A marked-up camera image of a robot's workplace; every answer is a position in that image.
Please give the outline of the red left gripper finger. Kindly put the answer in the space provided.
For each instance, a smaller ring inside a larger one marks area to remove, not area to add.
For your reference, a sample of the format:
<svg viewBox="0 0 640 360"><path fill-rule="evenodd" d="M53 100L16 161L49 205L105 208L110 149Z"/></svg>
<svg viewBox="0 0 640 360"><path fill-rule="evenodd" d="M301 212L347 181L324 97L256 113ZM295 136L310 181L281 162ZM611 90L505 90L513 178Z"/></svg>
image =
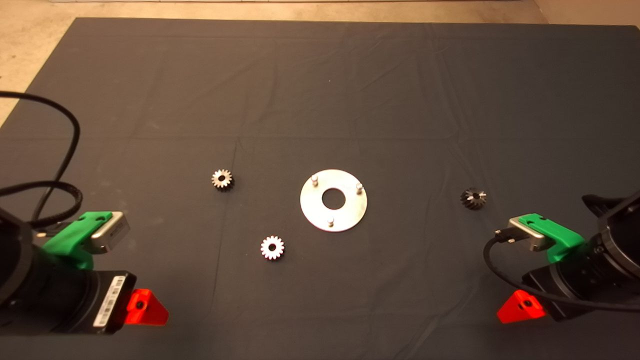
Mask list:
<svg viewBox="0 0 640 360"><path fill-rule="evenodd" d="M126 305L125 325L166 326L169 310L150 289L134 289Z"/></svg>

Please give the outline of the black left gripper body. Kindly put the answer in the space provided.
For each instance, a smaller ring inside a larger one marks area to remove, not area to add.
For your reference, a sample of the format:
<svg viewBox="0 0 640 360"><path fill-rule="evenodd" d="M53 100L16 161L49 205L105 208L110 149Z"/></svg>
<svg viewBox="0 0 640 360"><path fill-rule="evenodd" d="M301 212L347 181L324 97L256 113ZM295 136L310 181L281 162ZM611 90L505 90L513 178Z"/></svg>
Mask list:
<svg viewBox="0 0 640 360"><path fill-rule="evenodd" d="M112 335L127 316L137 276L128 271L90 271L88 288L75 315L75 333Z"/></svg>

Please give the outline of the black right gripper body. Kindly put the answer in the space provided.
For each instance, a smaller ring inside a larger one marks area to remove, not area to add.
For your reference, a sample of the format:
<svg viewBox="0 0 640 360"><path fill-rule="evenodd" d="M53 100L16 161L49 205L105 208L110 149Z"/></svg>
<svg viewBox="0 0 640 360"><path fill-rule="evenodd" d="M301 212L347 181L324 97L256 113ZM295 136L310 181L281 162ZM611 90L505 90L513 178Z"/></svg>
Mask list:
<svg viewBox="0 0 640 360"><path fill-rule="evenodd" d="M598 270L594 264L586 260L559 261L528 271L522 275L521 280L524 285L553 296L576 301L591 301L598 287ZM542 299L538 301L556 322L569 321L594 312L594 309L571 306L557 301Z"/></svg>

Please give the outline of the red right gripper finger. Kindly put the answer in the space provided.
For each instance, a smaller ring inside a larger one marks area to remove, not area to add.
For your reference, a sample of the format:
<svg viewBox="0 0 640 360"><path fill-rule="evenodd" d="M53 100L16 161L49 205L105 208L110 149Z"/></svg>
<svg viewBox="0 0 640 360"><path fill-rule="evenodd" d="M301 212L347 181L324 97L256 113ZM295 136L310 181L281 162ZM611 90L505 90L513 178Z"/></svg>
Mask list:
<svg viewBox="0 0 640 360"><path fill-rule="evenodd" d="M547 312L537 297L517 289L496 312L500 323L531 321L547 316Z"/></svg>

